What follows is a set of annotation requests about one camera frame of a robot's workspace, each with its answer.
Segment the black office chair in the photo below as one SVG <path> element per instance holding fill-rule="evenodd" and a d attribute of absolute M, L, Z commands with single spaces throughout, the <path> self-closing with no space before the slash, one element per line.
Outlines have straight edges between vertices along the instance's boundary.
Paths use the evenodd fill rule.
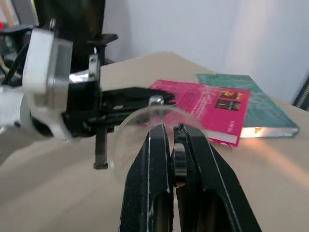
<path fill-rule="evenodd" d="M 34 0 L 34 5 L 40 28 L 54 19 L 57 36 L 73 42 L 71 73 L 87 70 L 94 53 L 101 66 L 107 64 L 106 46 L 118 35 L 102 33 L 106 0 Z"/>

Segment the pink book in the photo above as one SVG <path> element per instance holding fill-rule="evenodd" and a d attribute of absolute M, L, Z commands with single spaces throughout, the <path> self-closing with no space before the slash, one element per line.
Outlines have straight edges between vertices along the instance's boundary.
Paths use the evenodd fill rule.
<path fill-rule="evenodd" d="M 175 105 L 188 112 L 215 143 L 237 147 L 251 92 L 248 89 L 157 80 L 151 89 L 174 94 Z"/>

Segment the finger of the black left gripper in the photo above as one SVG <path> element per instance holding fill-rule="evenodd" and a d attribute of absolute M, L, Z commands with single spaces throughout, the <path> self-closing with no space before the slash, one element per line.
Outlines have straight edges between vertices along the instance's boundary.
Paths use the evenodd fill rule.
<path fill-rule="evenodd" d="M 127 117 L 137 110 L 143 109 L 144 107 L 116 107 L 106 112 L 100 119 L 100 125 L 111 130 L 115 126 L 119 126 Z"/>
<path fill-rule="evenodd" d="M 149 99 L 153 96 L 163 97 L 165 104 L 171 104 L 175 95 L 164 90 L 143 87 L 128 87 L 102 92 L 102 103 L 106 107 L 124 106 L 131 108 L 144 108 L 148 106 Z"/>

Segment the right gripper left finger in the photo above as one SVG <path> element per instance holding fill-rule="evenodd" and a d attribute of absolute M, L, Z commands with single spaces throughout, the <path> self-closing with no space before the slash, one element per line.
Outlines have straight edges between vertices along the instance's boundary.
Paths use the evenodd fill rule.
<path fill-rule="evenodd" d="M 172 232 L 173 184 L 164 125 L 151 129 L 126 177 L 119 232 Z"/>

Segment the green book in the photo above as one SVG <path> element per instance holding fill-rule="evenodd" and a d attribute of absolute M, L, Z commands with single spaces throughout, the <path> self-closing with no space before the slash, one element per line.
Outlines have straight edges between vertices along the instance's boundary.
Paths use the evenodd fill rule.
<path fill-rule="evenodd" d="M 200 84 L 251 92 L 241 138 L 293 138 L 299 126 L 248 75 L 197 74 Z"/>

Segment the metal spoon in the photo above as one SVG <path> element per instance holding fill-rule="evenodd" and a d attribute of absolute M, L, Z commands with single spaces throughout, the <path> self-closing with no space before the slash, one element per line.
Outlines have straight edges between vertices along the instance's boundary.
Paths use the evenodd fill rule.
<path fill-rule="evenodd" d="M 187 176 L 187 162 L 185 147 L 181 143 L 175 143 L 171 154 L 171 170 L 173 185 L 175 188 L 185 186 Z"/>

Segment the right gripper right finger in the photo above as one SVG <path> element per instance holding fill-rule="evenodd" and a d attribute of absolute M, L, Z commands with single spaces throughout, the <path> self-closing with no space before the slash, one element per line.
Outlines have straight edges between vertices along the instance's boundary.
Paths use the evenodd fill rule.
<path fill-rule="evenodd" d="M 184 124 L 174 141 L 186 154 L 185 185 L 176 191 L 181 232 L 262 232 L 235 172 L 206 135 Z"/>

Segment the black zippered bag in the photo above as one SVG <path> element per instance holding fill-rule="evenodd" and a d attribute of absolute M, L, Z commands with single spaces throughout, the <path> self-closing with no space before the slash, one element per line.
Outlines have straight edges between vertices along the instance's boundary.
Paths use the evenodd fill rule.
<path fill-rule="evenodd" d="M 309 76 L 294 100 L 293 106 L 309 111 Z"/>

